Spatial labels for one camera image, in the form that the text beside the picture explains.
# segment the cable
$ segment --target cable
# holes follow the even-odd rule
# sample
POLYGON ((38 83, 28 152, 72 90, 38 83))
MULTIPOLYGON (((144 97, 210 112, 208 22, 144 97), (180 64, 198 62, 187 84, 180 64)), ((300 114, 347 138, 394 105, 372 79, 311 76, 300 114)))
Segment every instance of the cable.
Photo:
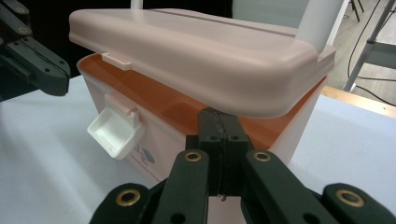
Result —
POLYGON ((370 17, 369 17, 369 20, 368 20, 368 21, 366 22, 366 24, 364 25, 363 30, 361 31, 361 34, 359 35, 359 38, 358 38, 358 40, 356 41, 355 47, 353 47, 352 53, 350 54, 350 57, 349 57, 349 62, 348 62, 348 64, 347 64, 347 73, 346 73, 346 74, 347 74, 347 78, 349 78, 349 74, 350 74, 350 73, 349 73, 349 70, 350 70, 350 62, 352 61, 353 53, 355 52, 355 49, 356 49, 356 47, 358 46, 359 41, 361 40, 361 36, 363 35, 364 30, 366 30, 367 25, 369 24, 371 18, 373 17, 373 15, 374 15, 374 13, 375 13, 375 10, 376 10, 376 7, 378 7, 378 4, 379 4, 380 1, 381 1, 381 0, 378 0, 378 2, 375 4, 375 7, 374 7, 374 9, 373 9, 372 14, 371 14, 370 17))
POLYGON ((384 24, 382 25, 381 30, 382 30, 382 28, 384 28, 384 26, 387 24, 388 20, 389 20, 390 17, 393 15, 393 13, 395 13, 395 10, 396 10, 396 7, 390 12, 389 16, 387 17, 387 19, 385 20, 384 24))
MULTIPOLYGON (((373 17, 373 15, 374 15, 374 13, 375 13, 375 10, 376 10, 376 8, 378 7, 378 4, 379 4, 380 1, 381 1, 381 0, 378 0, 378 2, 375 4, 375 7, 374 7, 374 9, 373 9, 373 12, 371 13, 371 15, 370 15, 368 21, 366 22, 366 24, 364 25, 363 30, 361 31, 361 34, 359 35, 359 38, 358 38, 358 40, 356 41, 356 44, 355 44, 355 46, 354 46, 354 48, 353 48, 353 50, 352 50, 352 52, 351 52, 351 54, 350 54, 349 62, 348 62, 348 65, 347 65, 347 73, 346 73, 348 78, 349 78, 349 76, 350 76, 350 63, 351 63, 351 61, 352 61, 352 56, 353 56, 353 54, 354 54, 354 52, 355 52, 355 50, 356 50, 356 47, 357 47, 358 44, 359 44, 359 41, 361 40, 361 36, 363 35, 365 29, 367 28, 367 25, 369 24, 371 18, 373 17)), ((391 11, 390 15, 387 17, 387 19, 385 20, 384 24, 382 25, 381 30, 382 30, 382 28, 384 28, 384 26, 387 24, 388 20, 389 20, 390 17, 393 15, 394 11, 395 11, 395 10, 392 10, 392 11, 391 11)), ((361 79, 368 79, 368 80, 378 80, 378 81, 396 81, 396 79, 373 78, 373 77, 358 77, 358 78, 361 78, 361 79)), ((359 88, 359 89, 362 89, 362 90, 364 90, 364 91, 367 91, 368 93, 372 94, 376 99, 378 99, 378 100, 384 102, 385 104, 396 106, 395 104, 392 104, 392 103, 390 103, 390 102, 388 102, 388 101, 382 99, 381 97, 375 95, 373 92, 371 92, 371 91, 369 91, 369 90, 367 90, 367 89, 365 89, 365 88, 363 88, 363 87, 361 87, 361 86, 356 85, 356 87, 359 88)))
POLYGON ((358 77, 360 79, 368 79, 368 80, 375 80, 375 81, 396 81, 396 79, 388 79, 388 78, 377 78, 377 77, 358 77))
POLYGON ((365 88, 363 88, 363 87, 361 87, 361 86, 358 86, 358 85, 356 85, 356 87, 359 88, 359 89, 362 89, 362 90, 364 90, 364 91, 367 91, 368 93, 372 94, 376 99, 378 99, 378 100, 384 102, 385 104, 396 106, 396 105, 394 105, 394 104, 392 104, 392 103, 390 103, 390 102, 388 102, 388 101, 382 99, 381 97, 375 95, 372 91, 369 91, 369 90, 367 90, 367 89, 365 89, 365 88))

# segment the white lid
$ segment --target white lid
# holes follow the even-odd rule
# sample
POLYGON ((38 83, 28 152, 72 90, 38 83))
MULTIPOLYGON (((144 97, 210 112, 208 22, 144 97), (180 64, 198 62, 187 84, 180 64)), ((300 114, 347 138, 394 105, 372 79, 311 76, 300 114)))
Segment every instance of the white lid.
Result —
POLYGON ((86 9, 70 39, 215 109, 243 117, 286 114, 333 67, 296 29, 181 10, 86 9))

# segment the white table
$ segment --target white table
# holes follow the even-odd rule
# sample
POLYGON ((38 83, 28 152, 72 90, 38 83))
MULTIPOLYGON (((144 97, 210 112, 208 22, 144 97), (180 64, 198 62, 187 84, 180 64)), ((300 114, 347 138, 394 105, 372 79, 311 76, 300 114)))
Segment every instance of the white table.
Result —
MULTIPOLYGON (((82 77, 65 97, 0 103, 0 223, 88 223, 116 186, 145 180, 86 132, 97 112, 82 77)), ((361 188, 396 214, 396 119, 320 96, 289 165, 309 188, 361 188)))

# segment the white pole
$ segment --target white pole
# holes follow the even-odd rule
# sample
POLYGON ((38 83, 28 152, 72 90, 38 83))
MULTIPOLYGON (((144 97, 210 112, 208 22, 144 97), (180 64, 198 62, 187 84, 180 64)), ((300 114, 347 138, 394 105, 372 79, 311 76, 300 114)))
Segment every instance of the white pole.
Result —
POLYGON ((131 0, 131 9, 142 9, 143 0, 131 0))
POLYGON ((309 0, 296 39, 312 44, 320 54, 329 39, 344 0, 309 0))

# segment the brass screw insert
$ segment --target brass screw insert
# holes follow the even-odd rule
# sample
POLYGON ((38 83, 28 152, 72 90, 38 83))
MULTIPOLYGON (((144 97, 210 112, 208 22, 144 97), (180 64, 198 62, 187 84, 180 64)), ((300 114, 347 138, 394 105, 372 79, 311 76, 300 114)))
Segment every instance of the brass screw insert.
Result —
POLYGON ((258 161, 270 161, 271 156, 266 152, 256 152, 254 153, 254 158, 258 161))
POLYGON ((200 161, 201 158, 202 155, 198 152, 189 152, 184 156, 184 159, 186 159, 186 161, 200 161))
POLYGON ((117 195, 116 202, 119 206, 126 207, 137 203, 140 199, 140 192, 137 189, 125 189, 117 195))
POLYGON ((363 198, 359 194, 353 191, 347 189, 339 189, 335 192, 335 195, 341 202, 346 203, 350 206, 353 207, 364 206, 363 198))

